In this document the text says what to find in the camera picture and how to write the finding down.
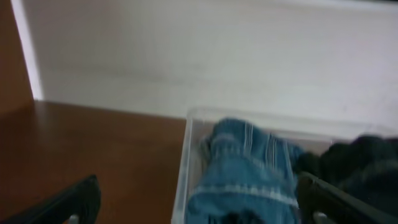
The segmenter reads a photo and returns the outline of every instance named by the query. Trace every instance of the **blue cloth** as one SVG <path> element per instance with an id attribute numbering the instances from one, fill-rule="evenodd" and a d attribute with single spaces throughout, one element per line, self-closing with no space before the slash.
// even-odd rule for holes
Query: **blue cloth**
<path id="1" fill-rule="evenodd" d="M 190 192 L 186 223 L 227 223 L 231 214 L 240 223 L 298 223 L 292 166 L 301 148 L 237 119 L 216 124 L 203 145 L 208 167 Z"/>

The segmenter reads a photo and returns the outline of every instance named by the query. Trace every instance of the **clear plastic box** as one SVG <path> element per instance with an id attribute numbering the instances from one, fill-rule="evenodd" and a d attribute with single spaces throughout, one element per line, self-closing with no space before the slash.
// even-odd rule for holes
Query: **clear plastic box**
<path id="1" fill-rule="evenodd" d="M 195 146 L 211 133 L 213 125 L 218 120 L 225 117 L 249 121 L 264 128 L 265 131 L 288 139 L 305 150 L 317 154 L 326 151 L 333 141 L 350 141 L 360 134 L 377 134 L 384 137 L 398 134 L 398 130 L 375 124 L 293 118 L 214 108 L 191 110 L 187 116 L 172 224 L 184 223 L 185 205 L 189 193 L 206 168 Z"/>

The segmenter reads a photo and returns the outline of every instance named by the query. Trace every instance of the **dark cloth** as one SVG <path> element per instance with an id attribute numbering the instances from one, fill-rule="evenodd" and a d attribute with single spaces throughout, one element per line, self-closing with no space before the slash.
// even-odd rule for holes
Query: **dark cloth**
<path id="1" fill-rule="evenodd" d="M 209 217 L 208 224 L 265 224 L 252 211 L 243 211 L 241 213 L 229 213 L 224 217 Z"/>
<path id="2" fill-rule="evenodd" d="M 398 140 L 361 136 L 321 156 L 302 154 L 296 173 L 309 172 L 391 215 L 398 214 Z"/>

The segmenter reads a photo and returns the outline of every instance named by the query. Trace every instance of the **wooden surface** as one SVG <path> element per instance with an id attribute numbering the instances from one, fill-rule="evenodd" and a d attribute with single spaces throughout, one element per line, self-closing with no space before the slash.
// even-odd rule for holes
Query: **wooden surface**
<path id="1" fill-rule="evenodd" d="M 0 119 L 0 220 L 96 174 L 97 223 L 170 223 L 185 121 L 55 103 Z"/>
<path id="2" fill-rule="evenodd" d="M 0 1 L 0 115 L 33 103 L 11 1 Z"/>

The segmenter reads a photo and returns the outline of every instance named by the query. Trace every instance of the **white wall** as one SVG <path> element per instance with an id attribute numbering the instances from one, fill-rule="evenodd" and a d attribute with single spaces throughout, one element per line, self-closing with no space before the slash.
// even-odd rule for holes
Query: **white wall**
<path id="1" fill-rule="evenodd" d="M 23 1 L 45 100 L 395 126 L 397 6 L 347 2 Z"/>

